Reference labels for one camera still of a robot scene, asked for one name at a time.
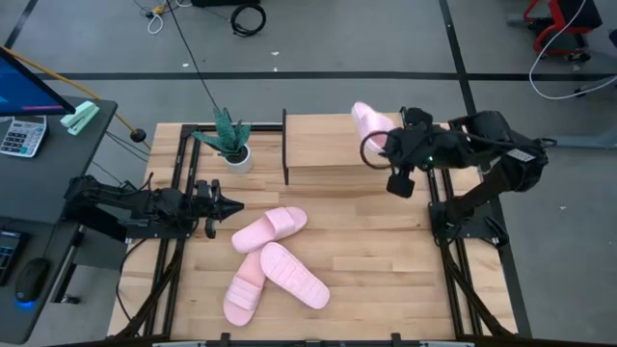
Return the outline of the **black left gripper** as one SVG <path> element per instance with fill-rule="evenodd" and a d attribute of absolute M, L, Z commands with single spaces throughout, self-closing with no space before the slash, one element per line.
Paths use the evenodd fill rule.
<path fill-rule="evenodd" d="M 226 198 L 221 193 L 221 184 L 218 179 L 213 179 L 210 183 L 206 180 L 197 180 L 194 189 L 192 209 L 199 218 L 222 222 L 245 207 L 243 202 Z"/>

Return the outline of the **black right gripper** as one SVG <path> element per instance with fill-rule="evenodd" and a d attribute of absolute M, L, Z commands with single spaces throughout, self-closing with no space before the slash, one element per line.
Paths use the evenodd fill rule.
<path fill-rule="evenodd" d="M 403 126 L 387 132 L 389 146 L 383 147 L 379 155 L 388 159 L 392 171 L 432 169 L 433 144 L 438 132 L 433 116 L 420 108 L 405 106 L 399 113 Z"/>

